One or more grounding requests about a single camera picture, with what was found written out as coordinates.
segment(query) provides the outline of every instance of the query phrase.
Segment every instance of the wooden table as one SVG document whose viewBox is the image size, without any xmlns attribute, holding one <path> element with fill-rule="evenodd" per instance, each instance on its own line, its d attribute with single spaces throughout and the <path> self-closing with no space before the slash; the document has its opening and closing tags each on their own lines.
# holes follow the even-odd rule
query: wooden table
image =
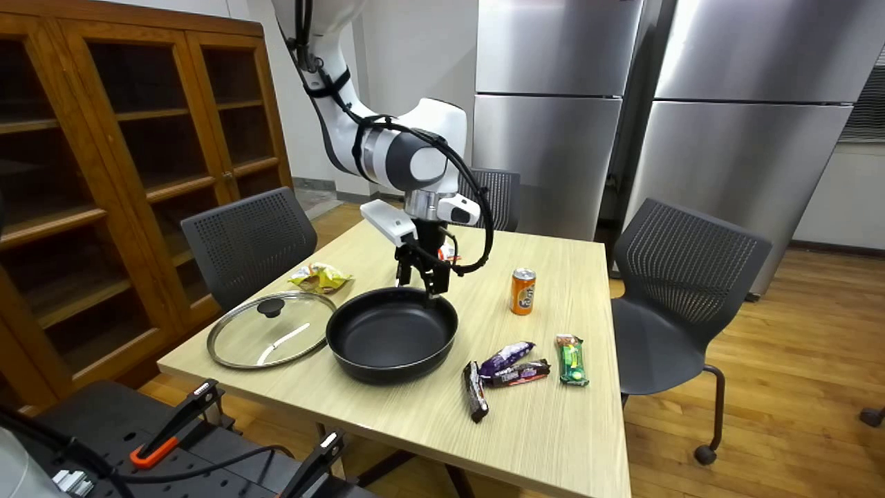
<svg viewBox="0 0 885 498">
<path fill-rule="evenodd" d="M 482 231 L 455 233 L 470 262 L 482 251 Z M 339 305 L 394 285 L 395 275 L 391 242 L 368 221 L 336 239 L 307 262 L 332 262 L 354 278 L 351 289 L 332 296 Z M 514 267 L 536 271 L 532 315 L 509 314 Z M 290 290 L 290 283 L 278 280 L 261 293 L 274 290 Z M 449 361 L 431 376 L 398 388 L 348 380 L 330 350 L 278 370 L 225 370 L 204 352 L 207 330 L 167 354 L 162 368 L 218 380 L 235 393 L 498 481 L 553 496 L 630 496 L 605 250 L 586 242 L 496 233 L 491 262 L 477 275 L 452 278 L 445 298 L 460 314 Z M 553 350 L 560 333 L 586 340 L 590 388 L 560 386 Z M 517 340 L 536 343 L 532 358 L 551 361 L 551 380 L 486 390 L 493 412 L 473 424 L 462 402 L 466 363 L 486 361 Z"/>
</svg>

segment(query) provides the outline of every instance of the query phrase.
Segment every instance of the chair backrest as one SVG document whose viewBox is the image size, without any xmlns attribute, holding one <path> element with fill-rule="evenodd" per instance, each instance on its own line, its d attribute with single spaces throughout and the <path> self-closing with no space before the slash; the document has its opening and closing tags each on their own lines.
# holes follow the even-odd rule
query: chair backrest
<svg viewBox="0 0 885 498">
<path fill-rule="evenodd" d="M 496 215 L 498 231 L 517 231 L 521 214 L 517 214 L 517 197 L 521 197 L 521 175 L 500 173 L 500 168 L 470 168 L 478 185 L 491 189 L 486 199 Z M 460 179 L 460 191 L 470 199 L 477 195 L 467 189 L 466 179 Z"/>
<path fill-rule="evenodd" d="M 316 231 L 287 189 L 179 221 L 200 275 L 231 311 L 316 251 Z"/>
<path fill-rule="evenodd" d="M 719 218 L 647 199 L 619 235 L 626 298 L 704 345 L 740 314 L 771 244 Z"/>
</svg>

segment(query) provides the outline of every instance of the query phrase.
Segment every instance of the stainless steel refrigerator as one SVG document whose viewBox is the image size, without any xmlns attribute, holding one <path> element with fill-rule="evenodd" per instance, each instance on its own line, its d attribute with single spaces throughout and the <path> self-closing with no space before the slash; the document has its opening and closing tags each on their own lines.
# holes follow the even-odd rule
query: stainless steel refrigerator
<svg viewBox="0 0 885 498">
<path fill-rule="evenodd" d="M 521 231 L 592 239 L 645 0 L 478 0 L 473 167 L 521 175 Z"/>
<path fill-rule="evenodd" d="M 885 44 L 885 0 L 679 0 L 626 221 L 647 197 L 766 235 L 760 296 Z"/>
</svg>

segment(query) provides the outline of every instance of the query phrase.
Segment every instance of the wooden cabinet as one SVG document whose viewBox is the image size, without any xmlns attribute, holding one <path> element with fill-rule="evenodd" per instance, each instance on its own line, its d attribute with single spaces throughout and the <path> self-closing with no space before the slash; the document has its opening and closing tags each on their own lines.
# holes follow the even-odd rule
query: wooden cabinet
<svg viewBox="0 0 885 498">
<path fill-rule="evenodd" d="M 261 25 L 2 4 L 0 350 L 38 373 L 2 368 L 0 390 L 45 406 L 204 326 L 218 305 L 179 218 L 278 185 L 290 173 Z"/>
</svg>

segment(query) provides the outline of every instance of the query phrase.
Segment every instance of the black frying pan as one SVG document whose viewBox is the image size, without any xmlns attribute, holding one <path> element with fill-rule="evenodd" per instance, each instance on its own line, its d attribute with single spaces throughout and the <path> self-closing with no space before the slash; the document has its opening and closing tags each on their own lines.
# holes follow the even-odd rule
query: black frying pan
<svg viewBox="0 0 885 498">
<path fill-rule="evenodd" d="M 339 307 L 326 340 L 340 368 L 370 386 L 410 383 L 431 373 L 457 333 L 455 307 L 419 289 L 383 289 Z"/>
</svg>

